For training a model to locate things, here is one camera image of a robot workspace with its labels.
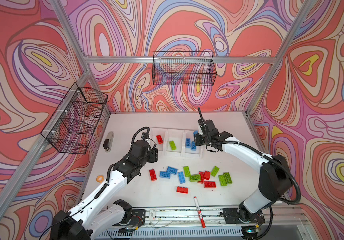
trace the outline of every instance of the blue toy brick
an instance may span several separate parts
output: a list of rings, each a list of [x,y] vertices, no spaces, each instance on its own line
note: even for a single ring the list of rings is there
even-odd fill
[[[177,174],[177,168],[168,167],[167,172],[170,172],[170,173],[176,175]]]
[[[193,151],[196,150],[196,143],[194,141],[192,141],[192,148],[191,148]]]
[[[163,172],[163,171],[160,171],[160,177],[163,177],[163,178],[171,178],[171,173],[170,173],[170,172]]]
[[[184,173],[183,172],[178,172],[178,179],[180,180],[180,184],[185,183],[185,177],[184,177]]]

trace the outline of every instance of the wall-mounted basket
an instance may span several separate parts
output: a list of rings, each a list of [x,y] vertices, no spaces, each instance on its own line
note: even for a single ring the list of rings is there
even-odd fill
[[[212,51],[154,51],[154,85],[213,86],[217,76]]]
[[[78,87],[59,120],[42,136],[58,152],[86,154],[107,99],[98,90]]]

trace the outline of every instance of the black mounting plate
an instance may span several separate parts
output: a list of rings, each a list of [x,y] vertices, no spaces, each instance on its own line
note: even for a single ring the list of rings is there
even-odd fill
[[[225,223],[226,224],[243,223],[238,218],[231,217],[231,215],[235,216],[237,214],[237,210],[238,210],[238,208],[225,208],[225,209],[222,209],[223,213],[225,214],[224,218],[225,218]],[[254,219],[251,220],[250,223],[258,223],[259,225],[265,223],[265,218],[264,218],[264,215],[262,214],[261,209],[258,210],[254,214]]]
[[[120,225],[120,224],[115,224],[114,226],[133,226],[137,225],[138,227],[144,225],[146,218],[146,210],[145,209],[132,209],[131,210],[131,219],[127,225]]]

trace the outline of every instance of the red and white marker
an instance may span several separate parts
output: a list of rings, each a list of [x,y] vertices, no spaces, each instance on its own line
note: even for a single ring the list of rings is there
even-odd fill
[[[197,197],[194,197],[193,199],[194,199],[194,204],[196,204],[198,216],[200,217],[200,220],[201,220],[201,225],[203,226],[203,228],[205,228],[206,226],[204,223],[203,215],[201,214],[200,206],[198,205]]]

